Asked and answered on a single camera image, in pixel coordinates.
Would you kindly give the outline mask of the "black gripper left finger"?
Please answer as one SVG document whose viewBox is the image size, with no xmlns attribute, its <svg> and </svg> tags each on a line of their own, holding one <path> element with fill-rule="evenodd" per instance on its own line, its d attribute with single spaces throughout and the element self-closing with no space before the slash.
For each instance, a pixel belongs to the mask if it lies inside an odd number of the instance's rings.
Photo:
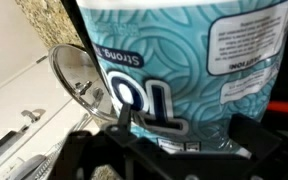
<svg viewBox="0 0 288 180">
<path fill-rule="evenodd" d="M 137 137 L 130 131 L 131 115 L 131 105 L 124 104 L 120 111 L 117 123 L 109 125 L 105 130 L 105 134 L 108 138 L 118 146 L 125 147 L 130 142 L 137 139 Z"/>
</svg>

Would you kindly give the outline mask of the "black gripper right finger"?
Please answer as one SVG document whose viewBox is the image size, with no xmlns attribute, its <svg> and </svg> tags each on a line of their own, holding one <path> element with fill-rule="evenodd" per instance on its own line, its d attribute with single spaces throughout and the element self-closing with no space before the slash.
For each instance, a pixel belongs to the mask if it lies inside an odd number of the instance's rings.
<svg viewBox="0 0 288 180">
<path fill-rule="evenodd" d="M 251 153 L 248 159 L 232 155 L 229 164 L 235 167 L 263 167 L 281 164 L 278 158 L 283 139 L 245 115 L 235 114 L 229 125 L 229 137 Z"/>
</svg>

